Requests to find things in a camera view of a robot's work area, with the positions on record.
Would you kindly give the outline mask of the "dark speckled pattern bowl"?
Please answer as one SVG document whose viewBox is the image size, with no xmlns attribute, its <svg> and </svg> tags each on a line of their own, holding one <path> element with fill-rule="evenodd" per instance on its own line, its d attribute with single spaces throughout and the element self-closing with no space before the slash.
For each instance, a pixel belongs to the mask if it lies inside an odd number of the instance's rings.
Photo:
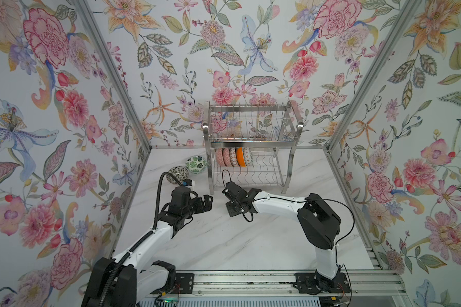
<svg viewBox="0 0 461 307">
<path fill-rule="evenodd" d="M 172 176 L 167 175 L 166 180 L 171 184 L 177 184 L 177 179 L 182 185 L 186 185 L 186 181 L 189 178 L 189 171 L 185 166 L 174 166 L 169 170 Z"/>
</svg>

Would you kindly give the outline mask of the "pale green patterned bowl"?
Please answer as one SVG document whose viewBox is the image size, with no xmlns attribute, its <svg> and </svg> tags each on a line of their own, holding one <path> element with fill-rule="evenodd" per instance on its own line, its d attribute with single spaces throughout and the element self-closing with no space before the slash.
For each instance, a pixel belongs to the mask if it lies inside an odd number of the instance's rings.
<svg viewBox="0 0 461 307">
<path fill-rule="evenodd" d="M 250 148 L 243 148 L 243 157 L 246 167 L 251 167 L 254 165 L 252 151 Z"/>
</svg>

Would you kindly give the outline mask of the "dark floral bowl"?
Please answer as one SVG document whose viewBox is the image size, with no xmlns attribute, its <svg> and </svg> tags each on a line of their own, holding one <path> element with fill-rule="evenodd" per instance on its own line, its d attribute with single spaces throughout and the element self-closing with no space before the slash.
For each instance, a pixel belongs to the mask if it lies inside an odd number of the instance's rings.
<svg viewBox="0 0 461 307">
<path fill-rule="evenodd" d="M 223 148 L 217 148 L 215 150 L 215 159 L 217 162 L 218 166 L 225 167 L 225 161 L 224 161 L 224 156 L 223 156 Z"/>
</svg>

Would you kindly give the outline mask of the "plain white bowl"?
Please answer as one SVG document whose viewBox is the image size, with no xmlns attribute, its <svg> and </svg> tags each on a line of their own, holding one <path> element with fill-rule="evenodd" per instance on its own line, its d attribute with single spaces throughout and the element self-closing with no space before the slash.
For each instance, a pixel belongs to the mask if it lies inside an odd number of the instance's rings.
<svg viewBox="0 0 461 307">
<path fill-rule="evenodd" d="M 238 161 L 239 167 L 246 167 L 246 162 L 245 162 L 245 156 L 244 156 L 244 151 L 243 148 L 237 148 L 236 149 L 236 159 Z"/>
</svg>

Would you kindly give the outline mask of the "blue geometric pattern bowl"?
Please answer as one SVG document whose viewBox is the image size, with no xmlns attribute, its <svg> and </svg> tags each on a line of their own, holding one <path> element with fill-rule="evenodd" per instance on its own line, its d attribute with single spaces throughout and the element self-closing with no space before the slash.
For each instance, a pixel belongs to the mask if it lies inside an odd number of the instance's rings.
<svg viewBox="0 0 461 307">
<path fill-rule="evenodd" d="M 238 160 L 237 160 L 237 155 L 236 155 L 236 149 L 235 148 L 230 148 L 229 149 L 229 157 L 230 157 L 232 166 L 233 167 L 238 167 L 239 163 L 238 163 Z"/>
</svg>

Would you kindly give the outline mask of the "dark patterned bowl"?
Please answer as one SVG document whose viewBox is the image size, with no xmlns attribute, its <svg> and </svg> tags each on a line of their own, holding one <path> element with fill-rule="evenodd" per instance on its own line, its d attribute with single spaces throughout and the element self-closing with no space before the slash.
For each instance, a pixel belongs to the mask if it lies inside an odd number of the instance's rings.
<svg viewBox="0 0 461 307">
<path fill-rule="evenodd" d="M 222 149 L 222 155 L 223 155 L 223 159 L 224 159 L 224 164 L 227 167 L 232 167 L 233 164 L 232 164 L 232 161 L 231 161 L 229 149 L 228 148 L 223 148 Z"/>
</svg>

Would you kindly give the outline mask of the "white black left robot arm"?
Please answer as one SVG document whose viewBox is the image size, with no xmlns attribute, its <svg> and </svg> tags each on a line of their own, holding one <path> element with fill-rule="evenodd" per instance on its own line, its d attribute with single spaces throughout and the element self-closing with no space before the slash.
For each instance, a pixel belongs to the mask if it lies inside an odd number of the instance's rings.
<svg viewBox="0 0 461 307">
<path fill-rule="evenodd" d="M 171 201 L 155 215 L 155 225 L 125 252 L 98 260 L 90 276 L 82 306 L 136 306 L 153 292 L 162 294 L 175 286 L 175 266 L 152 257 L 169 243 L 187 220 L 212 209 L 213 197 L 199 196 L 178 186 Z"/>
</svg>

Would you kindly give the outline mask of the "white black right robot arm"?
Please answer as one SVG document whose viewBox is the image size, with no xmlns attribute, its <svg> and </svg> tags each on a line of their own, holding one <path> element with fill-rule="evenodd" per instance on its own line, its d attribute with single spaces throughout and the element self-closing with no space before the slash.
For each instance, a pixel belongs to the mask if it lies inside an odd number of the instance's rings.
<svg viewBox="0 0 461 307">
<path fill-rule="evenodd" d="M 229 182 L 222 191 L 230 217 L 272 214 L 298 221 L 306 239 L 316 250 L 316 279 L 329 284 L 344 283 L 347 275 L 338 263 L 337 245 L 341 218 L 320 195 L 305 198 L 270 194 L 260 189 L 244 190 Z"/>
</svg>

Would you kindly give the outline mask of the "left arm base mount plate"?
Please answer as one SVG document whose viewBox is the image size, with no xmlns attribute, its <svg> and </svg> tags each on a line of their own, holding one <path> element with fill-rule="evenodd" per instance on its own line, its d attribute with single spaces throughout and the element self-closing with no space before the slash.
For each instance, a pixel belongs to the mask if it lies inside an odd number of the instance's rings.
<svg viewBox="0 0 461 307">
<path fill-rule="evenodd" d="M 193 273 L 175 273 L 169 276 L 166 284 L 151 294 L 192 294 L 195 275 Z"/>
</svg>

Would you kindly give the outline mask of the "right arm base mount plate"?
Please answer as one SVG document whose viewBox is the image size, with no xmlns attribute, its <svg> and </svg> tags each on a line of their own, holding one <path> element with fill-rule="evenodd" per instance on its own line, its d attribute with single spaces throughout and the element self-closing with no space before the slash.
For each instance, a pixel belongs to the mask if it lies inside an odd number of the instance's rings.
<svg viewBox="0 0 461 307">
<path fill-rule="evenodd" d="M 328 279 L 317 272 L 298 272 L 293 284 L 300 294 L 350 294 L 350 282 L 343 272 L 338 272 L 333 279 Z"/>
</svg>

